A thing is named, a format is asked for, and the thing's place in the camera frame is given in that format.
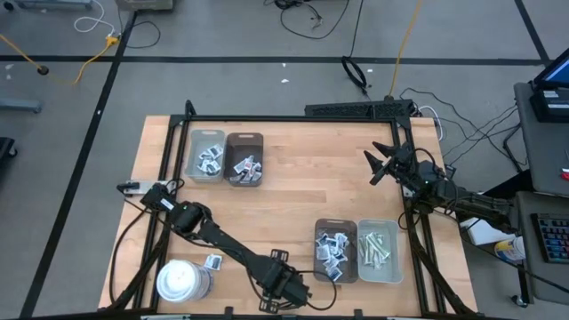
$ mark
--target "yellow extension cord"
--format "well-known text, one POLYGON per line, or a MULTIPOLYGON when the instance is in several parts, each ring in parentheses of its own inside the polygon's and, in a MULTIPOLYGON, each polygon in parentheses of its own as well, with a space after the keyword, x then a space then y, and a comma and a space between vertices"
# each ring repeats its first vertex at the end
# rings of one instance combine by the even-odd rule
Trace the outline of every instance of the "yellow extension cord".
POLYGON ((405 45, 407 44, 407 39, 411 34, 411 30, 413 30, 413 26, 415 25, 415 21, 417 20, 417 15, 419 15, 419 10, 421 9, 422 0, 417 1, 417 5, 415 6, 415 11, 413 12, 413 17, 411 18, 411 22, 409 23, 409 27, 407 27, 407 32, 405 32, 405 37, 403 38, 403 42, 399 47, 399 54, 397 55, 397 61, 395 62, 395 70, 393 71, 393 80, 391 80, 391 88, 389 89, 388 96, 391 96, 393 93, 393 89, 395 88, 395 82, 397 81, 397 72, 399 72, 399 61, 401 60, 401 56, 403 55, 403 50, 405 49, 405 45))
MULTIPOLYGON (((4 42, 6 42, 8 45, 11 46, 11 48, 13 48, 14 51, 16 51, 17 53, 19 53, 22 57, 24 57, 25 60, 27 60, 29 63, 33 64, 38 70, 41 70, 43 67, 40 66, 39 64, 37 64, 35 61, 33 61, 32 59, 29 58, 29 56, 27 56, 26 53, 24 53, 24 51, 22 51, 16 44, 14 44, 12 41, 8 40, 4 35, 0 34, 0 39, 2 39, 4 42)), ((83 72, 85 70, 85 68, 87 67, 87 65, 95 60, 97 60, 100 56, 102 56, 103 54, 105 54, 105 52, 108 50, 108 48, 110 48, 111 46, 115 45, 118 43, 118 38, 114 37, 114 36, 107 36, 107 44, 105 45, 105 49, 103 49, 101 52, 97 53, 97 55, 95 55, 94 57, 90 58, 88 61, 86 61, 83 66, 81 66, 81 68, 79 69, 79 74, 77 75, 77 78, 75 79, 74 82, 70 83, 68 81, 65 80, 61 80, 59 79, 57 76, 53 76, 48 74, 48 76, 51 79, 56 80, 57 82, 63 83, 63 84, 71 84, 71 85, 75 85, 78 84, 79 81, 81 80, 81 77, 83 76, 83 72)))

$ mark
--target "wooden table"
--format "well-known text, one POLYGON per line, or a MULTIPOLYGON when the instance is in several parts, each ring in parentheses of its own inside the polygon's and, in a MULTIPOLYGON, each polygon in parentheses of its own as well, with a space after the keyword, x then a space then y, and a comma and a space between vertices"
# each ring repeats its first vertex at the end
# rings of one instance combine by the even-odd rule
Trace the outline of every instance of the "wooden table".
MULTIPOLYGON (((147 117, 132 170, 133 179, 155 180, 158 176, 168 119, 168 116, 147 117)), ((437 163, 441 164, 432 119, 414 118, 412 124, 415 147, 430 150, 437 163)), ((318 219, 355 222, 369 218, 397 220, 403 212, 399 186, 391 177, 386 177, 376 187, 368 183, 372 175, 363 154, 364 150, 369 150, 382 158, 373 149, 372 141, 393 143, 388 124, 191 122, 190 131, 195 129, 221 129, 226 134, 263 134, 263 182, 259 187, 233 188, 226 181, 196 184, 183 176, 186 185, 178 194, 180 200, 209 206, 213 218, 224 231, 259 254, 270 254, 274 248, 287 250, 292 266, 312 269, 314 226, 318 219)), ((177 146, 177 139, 174 138, 174 146, 177 146)), ((188 159, 189 144, 188 139, 185 160, 188 159)), ((422 160, 424 155, 419 153, 418 157, 422 160)), ((172 176, 172 170, 171 167, 168 177, 172 176)), ((117 235, 137 214, 136 209, 125 204, 117 235)), ((436 214, 429 215, 429 219, 440 271, 466 305, 476 309, 456 222, 436 214)), ((139 268, 147 228, 148 216, 129 231, 120 247, 116 260, 116 294, 126 287, 139 268)), ((301 308, 293 313, 349 316, 353 315, 354 309, 361 308, 366 316, 420 316, 408 240, 405 231, 399 230, 398 253, 405 277, 400 284, 375 284, 362 280, 340 284, 333 308, 325 312, 301 308)), ((172 235, 167 260, 182 259, 203 264, 206 256, 213 252, 223 254, 218 250, 196 247, 172 235)), ((436 310, 432 282, 429 273, 423 270, 429 309, 436 310)), ((149 304, 154 274, 152 270, 147 278, 143 306, 149 304)), ((221 271, 213 271, 213 276, 215 285, 206 299, 181 304, 161 300, 158 311, 222 314, 226 306, 232 306, 236 314, 260 313, 259 299, 254 295, 241 265, 225 257, 221 271)), ((305 283, 314 294, 311 299, 313 305, 323 307, 329 304, 333 296, 329 283, 318 282, 312 275, 305 276, 305 283)), ((100 305, 108 304, 107 276, 100 305)))

